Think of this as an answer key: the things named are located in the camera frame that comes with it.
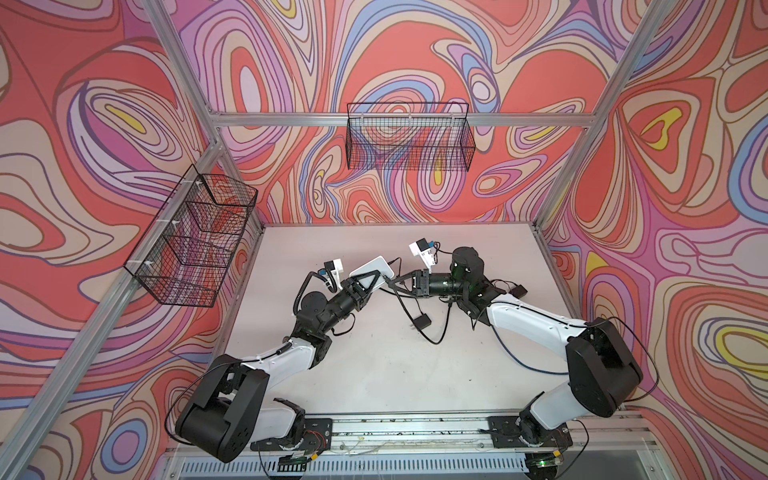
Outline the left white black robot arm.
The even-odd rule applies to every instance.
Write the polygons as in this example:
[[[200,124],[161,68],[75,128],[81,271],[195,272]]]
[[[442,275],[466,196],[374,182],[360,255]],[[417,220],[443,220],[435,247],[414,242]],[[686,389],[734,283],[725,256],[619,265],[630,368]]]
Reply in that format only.
[[[270,444],[307,449],[306,412],[268,391],[290,377],[317,366],[326,356],[334,328],[359,312],[373,293],[393,277],[389,268],[359,272],[337,281],[310,272],[292,307],[295,324],[275,350],[252,360],[224,354],[193,382],[191,396],[175,421],[178,441],[229,463],[250,446]]]

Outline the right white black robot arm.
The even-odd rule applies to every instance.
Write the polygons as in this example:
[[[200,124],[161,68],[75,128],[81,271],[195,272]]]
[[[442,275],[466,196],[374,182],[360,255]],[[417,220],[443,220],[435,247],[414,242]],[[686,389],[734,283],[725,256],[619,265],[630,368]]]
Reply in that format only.
[[[425,265],[409,275],[412,296],[444,298],[472,321],[518,334],[566,362],[565,380],[519,413],[514,431],[524,444],[539,446],[559,427],[588,414],[613,416],[642,382],[640,366],[611,321],[567,318],[522,301],[526,290],[496,287],[472,247],[453,250],[447,273],[433,271],[439,253],[434,242],[420,239],[409,249]]]

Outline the small white network switch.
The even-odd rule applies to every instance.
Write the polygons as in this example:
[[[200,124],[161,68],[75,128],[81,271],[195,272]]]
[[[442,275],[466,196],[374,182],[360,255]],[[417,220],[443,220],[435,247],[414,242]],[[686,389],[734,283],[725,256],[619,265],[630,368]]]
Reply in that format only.
[[[376,291],[395,277],[395,272],[383,256],[378,256],[349,274],[365,290]]]

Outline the black power adapter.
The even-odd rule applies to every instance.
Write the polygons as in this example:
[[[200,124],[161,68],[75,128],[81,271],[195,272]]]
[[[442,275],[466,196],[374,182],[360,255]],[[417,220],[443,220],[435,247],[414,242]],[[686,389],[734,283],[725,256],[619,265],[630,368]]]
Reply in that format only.
[[[387,262],[387,264],[388,264],[388,265],[389,265],[389,266],[390,266],[390,267],[391,267],[393,270],[395,270],[395,271],[396,271],[396,275],[397,275],[397,276],[400,276],[400,275],[401,275],[401,270],[402,270],[402,258],[401,258],[401,257],[396,257],[396,258],[395,258],[395,259],[393,259],[393,260],[389,260],[389,261]],[[390,291],[391,295],[393,295],[393,296],[395,296],[395,297],[397,297],[397,298],[398,298],[398,301],[399,301],[399,303],[400,303],[400,305],[401,305],[401,307],[402,307],[403,311],[405,312],[406,316],[407,316],[407,317],[409,318],[409,320],[411,321],[411,323],[412,323],[412,326],[413,326],[413,327],[414,327],[414,328],[415,328],[417,331],[419,331],[420,333],[422,333],[422,332],[424,331],[424,329],[425,329],[425,328],[427,328],[427,327],[429,327],[429,326],[431,326],[431,325],[432,325],[432,321],[431,321],[431,319],[429,318],[429,316],[428,316],[427,314],[425,314],[425,313],[423,312],[423,310],[421,309],[421,306],[420,306],[420,304],[419,304],[419,301],[418,301],[416,298],[414,298],[414,300],[416,301],[416,304],[417,304],[417,307],[419,308],[420,314],[419,314],[418,316],[414,317],[414,316],[412,316],[412,315],[411,315],[411,313],[409,312],[409,310],[406,308],[406,306],[405,306],[405,304],[404,304],[404,301],[403,301],[403,296],[402,296],[400,293],[398,293],[398,292],[395,290],[395,288],[394,288],[394,287],[391,287],[391,288],[389,289],[389,291]]]
[[[493,279],[492,284],[517,299],[522,299],[528,294],[528,290],[522,284],[510,280]]]

